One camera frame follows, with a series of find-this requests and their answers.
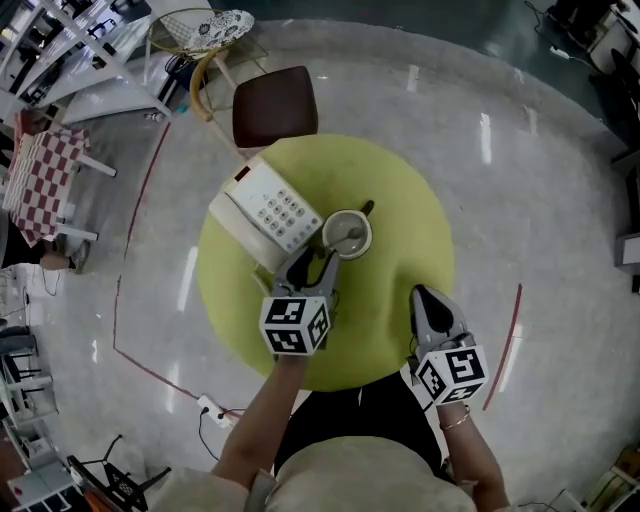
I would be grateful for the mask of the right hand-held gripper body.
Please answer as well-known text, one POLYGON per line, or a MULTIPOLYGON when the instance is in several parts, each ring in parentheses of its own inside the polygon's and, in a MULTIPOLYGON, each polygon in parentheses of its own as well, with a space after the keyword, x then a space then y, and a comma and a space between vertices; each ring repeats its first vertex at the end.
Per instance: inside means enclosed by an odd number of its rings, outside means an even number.
POLYGON ((488 382, 484 349, 465 332, 436 350, 419 354, 410 365, 411 382, 421 385, 435 406, 470 399, 488 382))

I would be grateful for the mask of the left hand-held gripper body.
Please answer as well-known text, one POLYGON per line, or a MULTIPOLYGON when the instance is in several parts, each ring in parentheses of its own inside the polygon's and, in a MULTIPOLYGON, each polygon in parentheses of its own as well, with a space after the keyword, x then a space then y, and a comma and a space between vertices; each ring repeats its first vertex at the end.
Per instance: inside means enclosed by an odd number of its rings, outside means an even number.
POLYGON ((312 356, 325 350, 332 328, 334 287, 317 285, 296 291, 276 284, 262 303, 259 329, 274 356, 312 356))

